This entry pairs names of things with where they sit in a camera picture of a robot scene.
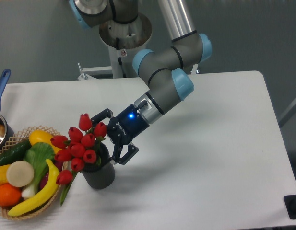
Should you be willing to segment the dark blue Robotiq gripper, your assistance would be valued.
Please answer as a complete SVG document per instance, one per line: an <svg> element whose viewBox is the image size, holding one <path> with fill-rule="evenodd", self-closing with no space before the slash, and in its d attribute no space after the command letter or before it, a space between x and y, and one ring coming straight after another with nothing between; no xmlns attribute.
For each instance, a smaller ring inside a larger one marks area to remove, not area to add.
<svg viewBox="0 0 296 230"><path fill-rule="evenodd" d="M125 165L135 156L139 148L132 144L132 140L149 127L138 112L138 108L131 104L116 117L110 109L104 109L91 118L92 124L98 124L106 118L110 118L107 125L107 135L114 144L112 160Z"/></svg>

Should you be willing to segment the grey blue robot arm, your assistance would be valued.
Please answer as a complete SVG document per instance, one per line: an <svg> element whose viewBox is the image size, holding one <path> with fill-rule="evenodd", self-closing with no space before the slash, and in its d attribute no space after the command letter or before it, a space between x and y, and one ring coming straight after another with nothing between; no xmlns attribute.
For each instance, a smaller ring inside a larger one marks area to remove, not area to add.
<svg viewBox="0 0 296 230"><path fill-rule="evenodd" d="M158 3L172 42L162 52L146 48L152 26L139 12L137 1L71 0L69 4L82 27L98 26L113 77L139 77L149 89L119 115L106 109L93 118L94 124L110 119L107 134L114 150L105 163L125 164L138 152L132 140L193 92L185 70L211 56L211 42L197 33L183 0Z"/></svg>

